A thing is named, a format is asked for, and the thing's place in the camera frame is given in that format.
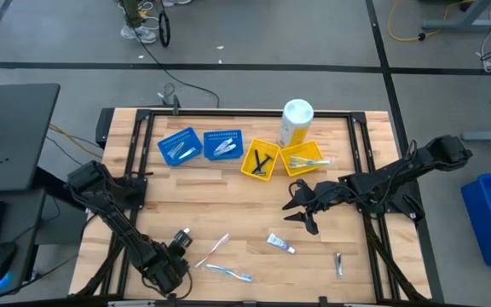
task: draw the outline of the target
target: yellow bottle label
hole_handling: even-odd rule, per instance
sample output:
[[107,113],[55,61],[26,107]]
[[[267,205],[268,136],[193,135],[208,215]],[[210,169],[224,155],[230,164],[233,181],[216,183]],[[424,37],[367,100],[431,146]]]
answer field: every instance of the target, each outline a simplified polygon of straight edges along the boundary
[[306,137],[306,132],[308,132],[308,127],[304,128],[296,128],[293,131],[293,136],[291,137],[291,141],[289,142],[289,146],[295,146],[304,141],[304,138]]

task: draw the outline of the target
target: wooden table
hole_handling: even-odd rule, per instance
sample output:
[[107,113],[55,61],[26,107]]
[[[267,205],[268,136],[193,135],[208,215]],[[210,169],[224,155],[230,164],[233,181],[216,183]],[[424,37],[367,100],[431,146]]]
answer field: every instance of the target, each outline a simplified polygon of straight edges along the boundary
[[[113,115],[102,162],[115,177],[124,173],[135,114],[134,108],[120,108]],[[366,112],[366,116],[373,157],[379,168],[398,159],[396,142],[387,112]],[[189,126],[195,128],[200,139],[209,130],[241,129],[246,152],[254,137],[275,142],[280,119],[156,116],[147,163],[147,171],[153,175],[148,177],[146,204],[136,227],[163,242],[169,242],[179,229],[190,228],[194,243],[185,258],[191,267],[224,234],[230,233],[232,239],[207,263],[253,277],[253,282],[247,283],[219,272],[192,268],[194,289],[187,299],[315,302],[320,296],[327,296],[329,302],[375,301],[363,222],[354,206],[336,206],[317,214],[315,219],[320,234],[310,235],[302,223],[283,220],[298,211],[281,210],[290,199],[287,187],[297,177],[286,174],[281,160],[268,182],[240,173],[244,156],[211,162],[201,154],[178,167],[169,167],[157,142]],[[308,140],[316,140],[323,155],[336,160],[333,165],[300,176],[312,187],[316,182],[336,181],[340,176],[355,172],[345,120],[315,118]],[[363,153],[362,142],[359,144]],[[135,167],[140,151],[138,149],[136,153]],[[414,224],[401,214],[388,214],[386,220],[395,261],[419,292],[430,297]],[[270,233],[290,243],[296,253],[291,255],[266,243]],[[70,293],[82,288],[99,268],[107,255],[110,236],[110,230],[99,218],[85,230]],[[343,255],[342,279],[337,279],[336,275],[333,259],[336,252]],[[378,261],[384,294],[388,298],[386,270],[379,258]],[[110,293],[116,289],[120,264],[119,259],[113,270]],[[157,293],[142,285],[140,275],[133,267],[130,266],[128,272],[125,298],[159,298]],[[177,296],[184,294],[188,287],[185,278],[176,291]]]

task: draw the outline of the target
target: yellow cable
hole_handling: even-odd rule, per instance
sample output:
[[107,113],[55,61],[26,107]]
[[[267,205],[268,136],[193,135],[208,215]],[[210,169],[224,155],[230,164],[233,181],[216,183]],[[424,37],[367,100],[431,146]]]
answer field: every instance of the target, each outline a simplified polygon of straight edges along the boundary
[[[396,0],[394,3],[393,3],[393,8],[391,8],[391,11],[390,11],[390,17],[388,18],[388,32],[390,33],[390,36],[399,41],[399,42],[415,42],[415,41],[418,41],[420,39],[419,36],[417,36],[416,38],[398,38],[397,36],[395,36],[393,34],[393,31],[391,30],[391,18],[393,17],[393,14],[395,13],[396,11],[396,8],[397,8],[397,3],[399,2],[399,0]],[[460,5],[460,4],[463,4],[463,3],[473,3],[475,2],[475,0],[464,0],[464,1],[460,1],[458,3],[452,3],[452,4],[449,4],[447,6],[447,9],[446,11],[444,12],[444,17],[442,18],[443,20],[446,20],[447,17],[448,17],[448,11],[450,10],[450,8],[452,8],[453,6],[456,6],[456,5]],[[425,37],[428,38],[432,35],[435,35],[435,34],[438,34],[442,32],[442,29],[439,29],[439,30],[435,30],[435,31],[432,31],[432,32],[427,32],[425,33]]]
[[101,159],[101,156],[97,153],[93,153],[91,151],[89,151],[88,149],[86,149],[85,147],[83,147],[83,145],[79,144],[77,141],[75,141],[73,139],[73,137],[68,134],[67,132],[65,132],[62,128],[58,127],[57,125],[54,125],[54,124],[50,124],[50,127],[52,127],[52,129],[56,130],[56,132],[58,133],[61,133],[62,135],[64,135],[65,137],[67,137],[69,139],[69,141],[71,141],[73,144],[77,145],[79,148],[83,149],[85,152],[89,153],[89,154],[92,154],[93,156],[95,157],[98,157]]

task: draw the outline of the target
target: shoe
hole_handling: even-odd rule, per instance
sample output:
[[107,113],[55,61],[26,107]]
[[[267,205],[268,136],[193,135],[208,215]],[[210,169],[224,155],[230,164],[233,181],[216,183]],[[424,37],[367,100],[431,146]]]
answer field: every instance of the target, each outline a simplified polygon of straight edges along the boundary
[[131,26],[124,25],[123,29],[120,30],[120,36],[128,39],[139,38],[142,43],[154,43],[157,41],[157,35],[153,31],[146,29],[145,26],[132,28]]
[[176,4],[187,4],[191,1],[193,0],[162,0],[162,5],[164,5],[166,8],[169,8],[170,6],[174,6]]

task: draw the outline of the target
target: yellow plastic tray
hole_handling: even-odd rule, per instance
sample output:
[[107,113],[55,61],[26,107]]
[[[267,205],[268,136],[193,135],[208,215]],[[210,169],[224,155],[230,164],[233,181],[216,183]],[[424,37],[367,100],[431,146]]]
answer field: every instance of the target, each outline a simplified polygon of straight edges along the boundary
[[323,165],[310,165],[305,167],[291,168],[289,166],[289,162],[291,161],[291,157],[301,157],[305,159],[323,159],[321,156],[320,148],[317,146],[315,141],[310,141],[302,144],[298,144],[295,146],[291,146],[289,148],[281,149],[280,151],[281,159],[283,160],[283,164],[286,167],[287,174],[290,177],[304,174],[309,171],[317,170]]
[[[266,172],[265,176],[258,176],[258,175],[251,174],[251,172],[257,168],[257,162],[255,160],[255,149],[259,153],[259,160],[261,162],[264,161],[266,155],[272,157],[272,159],[270,159],[263,166],[263,171]],[[274,170],[274,166],[276,165],[276,160],[278,159],[279,152],[280,152],[280,146],[256,138],[253,139],[251,141],[249,149],[247,150],[247,155],[244,158],[244,163],[242,164],[241,172],[243,172],[249,177],[268,181],[272,176],[272,171]]]

